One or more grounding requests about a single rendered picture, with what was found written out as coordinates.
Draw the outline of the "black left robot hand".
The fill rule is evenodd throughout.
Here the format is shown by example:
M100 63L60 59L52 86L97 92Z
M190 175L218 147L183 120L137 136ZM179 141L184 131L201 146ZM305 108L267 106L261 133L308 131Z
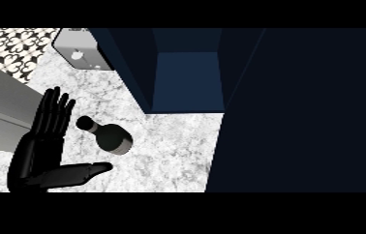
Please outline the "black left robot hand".
M9 166L10 192L46 192L81 186L114 168L109 162L60 165L74 105L75 100L68 93L60 94L59 86L46 90Z

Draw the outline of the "dark blue cabinet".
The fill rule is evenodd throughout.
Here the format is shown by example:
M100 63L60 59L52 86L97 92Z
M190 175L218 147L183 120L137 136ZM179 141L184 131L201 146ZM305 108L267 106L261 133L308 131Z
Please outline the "dark blue cabinet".
M145 113L221 113L261 28L94 28L102 53Z

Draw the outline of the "dark wine bottle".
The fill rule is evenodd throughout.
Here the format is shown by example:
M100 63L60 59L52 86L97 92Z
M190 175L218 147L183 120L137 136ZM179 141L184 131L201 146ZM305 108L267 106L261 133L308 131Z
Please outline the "dark wine bottle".
M99 125L89 116L81 116L75 125L96 136L96 142L102 150L115 155L124 155L128 152L133 146L133 137L120 125Z

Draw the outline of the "silver toaster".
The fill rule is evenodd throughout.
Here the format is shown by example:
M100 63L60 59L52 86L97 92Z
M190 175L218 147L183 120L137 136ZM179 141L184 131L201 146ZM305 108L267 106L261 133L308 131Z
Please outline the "silver toaster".
M114 70L87 28L62 28L52 42L52 46L75 69Z

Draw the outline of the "dark blue cabinet door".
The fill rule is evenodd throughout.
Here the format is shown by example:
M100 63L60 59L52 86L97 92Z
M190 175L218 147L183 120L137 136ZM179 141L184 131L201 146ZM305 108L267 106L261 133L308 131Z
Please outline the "dark blue cabinet door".
M366 192L366 28L266 30L205 189Z

